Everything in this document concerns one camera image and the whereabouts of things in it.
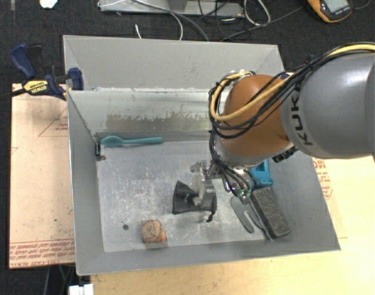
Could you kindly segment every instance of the plastic spoon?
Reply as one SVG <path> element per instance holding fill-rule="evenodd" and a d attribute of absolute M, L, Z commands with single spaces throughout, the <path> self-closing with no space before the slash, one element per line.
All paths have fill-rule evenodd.
<path fill-rule="evenodd" d="M 160 144 L 163 143 L 163 138 L 161 136 L 156 136 L 154 138 L 123 140 L 118 136 L 110 135 L 103 138 L 100 143 L 109 148 L 114 148 L 117 146 L 122 146 L 124 144 Z"/>

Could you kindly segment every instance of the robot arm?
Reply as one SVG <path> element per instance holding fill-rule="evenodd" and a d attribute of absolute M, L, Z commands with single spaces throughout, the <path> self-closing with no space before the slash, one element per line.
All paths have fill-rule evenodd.
<path fill-rule="evenodd" d="M 210 118 L 214 148 L 231 168 L 296 149 L 323 159 L 375 159 L 375 44 L 338 47 L 290 74 L 230 74 L 210 92 Z"/>

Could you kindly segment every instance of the blue clamp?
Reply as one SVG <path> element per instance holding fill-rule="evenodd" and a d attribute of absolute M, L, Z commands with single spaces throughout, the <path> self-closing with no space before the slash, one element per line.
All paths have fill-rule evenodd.
<path fill-rule="evenodd" d="M 26 44 L 22 43 L 10 52 L 10 58 L 14 65 L 25 73 L 26 80 L 31 80 L 36 76 L 36 71 L 33 69 L 28 57 L 26 56 Z"/>
<path fill-rule="evenodd" d="M 73 90 L 84 89 L 84 80 L 78 68 L 71 68 L 68 74 L 61 77 L 44 74 L 44 67 L 41 65 L 41 45 L 28 47 L 25 43 L 22 43 L 10 52 L 10 57 L 14 65 L 26 76 L 25 81 L 22 82 L 23 89 L 19 90 L 16 95 L 28 93 L 30 95 L 54 96 L 66 100 L 66 91 L 59 85 L 59 82 L 68 79 L 73 82 Z"/>
<path fill-rule="evenodd" d="M 68 75 L 71 79 L 71 82 L 73 82 L 73 90 L 84 90 L 84 80 L 79 68 L 71 68 L 68 71 Z"/>
<path fill-rule="evenodd" d="M 255 177 L 256 188 L 268 187 L 274 184 L 268 168 L 268 160 L 265 160 L 258 166 L 251 168 L 250 173 Z"/>

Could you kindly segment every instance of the blue object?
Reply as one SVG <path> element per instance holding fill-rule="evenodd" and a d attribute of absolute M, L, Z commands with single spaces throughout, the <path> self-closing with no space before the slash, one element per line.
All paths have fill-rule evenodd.
<path fill-rule="evenodd" d="M 22 43 L 10 52 L 10 58 L 14 65 L 25 73 L 26 80 L 31 80 L 36 76 L 36 71 L 29 62 L 28 56 L 26 55 L 26 44 Z"/>
<path fill-rule="evenodd" d="M 115 148 L 117 146 L 122 146 L 125 144 L 160 144 L 163 143 L 163 138 L 157 136 L 154 138 L 143 138 L 143 139 L 134 139 L 134 140 L 123 140 L 115 135 L 106 136 L 103 138 L 100 143 L 109 148 Z"/>
<path fill-rule="evenodd" d="M 73 90 L 80 90 L 84 89 L 84 80 L 82 78 L 82 73 L 78 68 L 71 68 L 68 71 L 69 77 L 73 82 Z"/>
<path fill-rule="evenodd" d="M 265 160 L 260 165 L 253 167 L 250 170 L 250 173 L 256 178 L 256 188 L 267 187 L 274 184 L 274 181 L 269 174 L 268 160 Z"/>

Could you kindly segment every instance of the cardboard sheet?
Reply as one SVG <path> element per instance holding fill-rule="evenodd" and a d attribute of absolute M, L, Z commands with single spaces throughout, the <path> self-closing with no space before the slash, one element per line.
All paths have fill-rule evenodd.
<path fill-rule="evenodd" d="M 67 104 L 12 99 L 9 267 L 74 262 Z"/>

